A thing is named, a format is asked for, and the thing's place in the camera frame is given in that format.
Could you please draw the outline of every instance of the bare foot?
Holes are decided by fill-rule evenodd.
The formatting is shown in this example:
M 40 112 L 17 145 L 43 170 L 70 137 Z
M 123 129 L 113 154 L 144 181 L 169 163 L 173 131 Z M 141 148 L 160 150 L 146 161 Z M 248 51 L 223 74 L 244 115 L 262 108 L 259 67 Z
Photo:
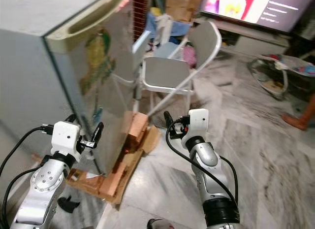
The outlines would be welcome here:
M 302 122 L 300 119 L 297 119 L 295 117 L 291 117 L 287 114 L 283 114 L 281 117 L 286 123 L 290 124 L 291 126 L 296 127 L 297 129 L 300 129 L 303 131 L 305 131 L 307 129 L 307 124 Z

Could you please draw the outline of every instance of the refrigerator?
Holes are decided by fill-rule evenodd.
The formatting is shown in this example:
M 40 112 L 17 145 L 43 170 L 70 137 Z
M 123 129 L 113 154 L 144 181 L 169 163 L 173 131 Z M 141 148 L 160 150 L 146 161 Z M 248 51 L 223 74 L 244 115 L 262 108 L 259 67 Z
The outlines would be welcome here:
M 74 113 L 98 147 L 74 167 L 108 175 L 132 121 L 132 0 L 0 0 L 0 128 L 17 140 Z M 22 148 L 50 154 L 51 136 Z

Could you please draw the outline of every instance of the refrigerator handle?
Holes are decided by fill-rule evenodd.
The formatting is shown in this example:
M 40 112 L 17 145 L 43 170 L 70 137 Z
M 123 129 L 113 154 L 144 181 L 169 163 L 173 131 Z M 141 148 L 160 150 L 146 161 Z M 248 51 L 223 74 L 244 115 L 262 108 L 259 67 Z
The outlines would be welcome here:
M 99 0 L 46 37 L 51 51 L 67 53 L 90 34 L 97 33 L 100 25 L 119 11 L 123 3 L 124 0 Z

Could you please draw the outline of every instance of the paper bag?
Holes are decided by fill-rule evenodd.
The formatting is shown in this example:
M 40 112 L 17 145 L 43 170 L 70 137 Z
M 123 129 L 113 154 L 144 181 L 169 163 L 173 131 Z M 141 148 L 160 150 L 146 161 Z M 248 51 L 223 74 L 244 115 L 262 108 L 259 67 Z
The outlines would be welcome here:
M 191 22 L 201 0 L 166 0 L 166 14 L 174 21 Z

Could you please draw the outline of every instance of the television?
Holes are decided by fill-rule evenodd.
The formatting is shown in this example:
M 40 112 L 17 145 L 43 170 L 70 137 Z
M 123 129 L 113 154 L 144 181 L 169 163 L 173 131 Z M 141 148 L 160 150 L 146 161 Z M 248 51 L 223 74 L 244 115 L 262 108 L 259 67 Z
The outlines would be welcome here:
M 203 0 L 201 12 L 290 32 L 312 0 Z

